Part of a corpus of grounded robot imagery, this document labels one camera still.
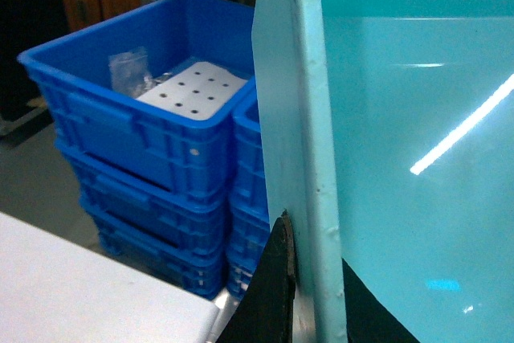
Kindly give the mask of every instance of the clear plastic bag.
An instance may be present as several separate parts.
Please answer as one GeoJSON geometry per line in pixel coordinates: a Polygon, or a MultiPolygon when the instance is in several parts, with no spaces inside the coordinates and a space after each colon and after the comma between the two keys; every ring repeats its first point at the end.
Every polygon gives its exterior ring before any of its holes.
{"type": "Polygon", "coordinates": [[[112,90],[137,98],[155,87],[144,47],[109,56],[112,90]]]}

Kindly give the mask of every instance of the crate handle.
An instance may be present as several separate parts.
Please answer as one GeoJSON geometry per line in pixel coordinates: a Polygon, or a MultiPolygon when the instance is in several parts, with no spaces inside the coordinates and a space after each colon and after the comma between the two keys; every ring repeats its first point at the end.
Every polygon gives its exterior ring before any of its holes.
{"type": "Polygon", "coordinates": [[[149,253],[150,255],[154,255],[157,257],[159,256],[158,249],[152,248],[144,241],[136,239],[135,237],[130,237],[127,234],[125,234],[123,231],[116,230],[114,233],[116,234],[116,236],[118,236],[119,239],[123,240],[125,243],[136,246],[139,249],[141,249],[142,251],[149,253]]]}
{"type": "Polygon", "coordinates": [[[115,110],[99,100],[93,100],[76,92],[70,94],[67,99],[72,107],[71,110],[84,116],[88,121],[93,120],[97,124],[111,126],[115,130],[129,134],[134,131],[133,116],[130,113],[115,110]]]}
{"type": "Polygon", "coordinates": [[[139,190],[133,189],[122,182],[113,180],[104,174],[96,177],[96,184],[100,188],[106,188],[110,194],[124,199],[143,210],[150,212],[150,196],[139,190]]]}

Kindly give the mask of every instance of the white surface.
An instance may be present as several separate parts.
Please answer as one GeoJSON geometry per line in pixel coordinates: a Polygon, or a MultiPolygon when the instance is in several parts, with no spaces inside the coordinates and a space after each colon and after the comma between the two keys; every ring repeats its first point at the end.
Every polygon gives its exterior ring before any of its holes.
{"type": "Polygon", "coordinates": [[[208,120],[245,83],[224,68],[197,62],[137,99],[192,120],[208,120]]]}
{"type": "Polygon", "coordinates": [[[0,213],[0,342],[205,342],[211,302],[0,213]]]}

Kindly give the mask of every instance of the stacked crates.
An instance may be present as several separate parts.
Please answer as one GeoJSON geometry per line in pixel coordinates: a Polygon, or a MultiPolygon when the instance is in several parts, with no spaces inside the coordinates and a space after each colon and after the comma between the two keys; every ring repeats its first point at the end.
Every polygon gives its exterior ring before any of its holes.
{"type": "Polygon", "coordinates": [[[47,100],[104,249],[207,299],[225,284],[232,112],[255,89],[252,19],[251,8],[223,0],[163,0],[19,56],[47,100]],[[211,117],[191,119],[112,90],[109,56],[135,47],[154,76],[208,62],[252,81],[211,117]]]}
{"type": "Polygon", "coordinates": [[[242,299],[270,234],[256,90],[233,113],[237,170],[230,190],[232,228],[226,247],[227,288],[242,299]]]}

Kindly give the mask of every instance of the crate rim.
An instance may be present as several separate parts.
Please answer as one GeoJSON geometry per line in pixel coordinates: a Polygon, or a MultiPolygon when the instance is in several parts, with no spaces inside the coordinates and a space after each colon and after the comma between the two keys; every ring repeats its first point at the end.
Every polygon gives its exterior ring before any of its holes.
{"type": "MultiPolygon", "coordinates": [[[[17,57],[17,60],[25,67],[30,68],[31,70],[40,71],[42,73],[53,76],[64,83],[73,84],[74,88],[79,88],[82,91],[90,94],[92,96],[100,96],[103,98],[107,98],[108,100],[112,100],[113,96],[120,98],[117,101],[118,104],[123,104],[128,108],[136,108],[144,113],[151,114],[152,116],[158,116],[162,120],[167,120],[172,123],[177,123],[180,125],[186,125],[192,129],[210,129],[216,125],[218,125],[221,121],[226,119],[232,112],[234,106],[240,103],[241,99],[244,98],[248,92],[255,86],[255,75],[251,75],[251,78],[247,80],[247,82],[243,85],[243,87],[237,92],[224,106],[222,106],[211,118],[207,120],[192,120],[190,118],[186,118],[183,116],[179,116],[177,114],[173,114],[172,112],[167,112],[166,110],[157,108],[155,106],[145,104],[140,102],[139,100],[133,99],[129,96],[125,96],[120,94],[119,92],[115,92],[112,89],[105,88],[100,86],[99,84],[94,84],[88,80],[84,80],[79,78],[78,76],[74,76],[72,74],[68,74],[64,71],[60,71],[59,69],[52,67],[48,64],[42,63],[35,59],[35,55],[39,53],[57,47],[69,39],[76,39],[83,35],[89,35],[92,32],[103,30],[105,28],[109,28],[112,25],[116,25],[119,21],[125,20],[127,18],[131,18],[135,14],[139,14],[145,10],[151,10],[153,8],[162,6],[168,2],[176,2],[178,0],[158,0],[156,2],[141,6],[136,8],[135,10],[131,10],[124,14],[118,15],[114,18],[110,18],[103,22],[94,24],[92,26],[86,27],[83,30],[72,32],[68,35],[62,36],[60,38],[51,40],[50,42],[46,42],[40,44],[36,47],[32,47],[28,50],[23,51],[17,57]]],[[[253,12],[253,7],[245,6],[239,3],[234,3],[228,0],[211,0],[216,2],[221,2],[225,4],[237,5],[237,7],[242,8],[248,11],[253,12]]]]}

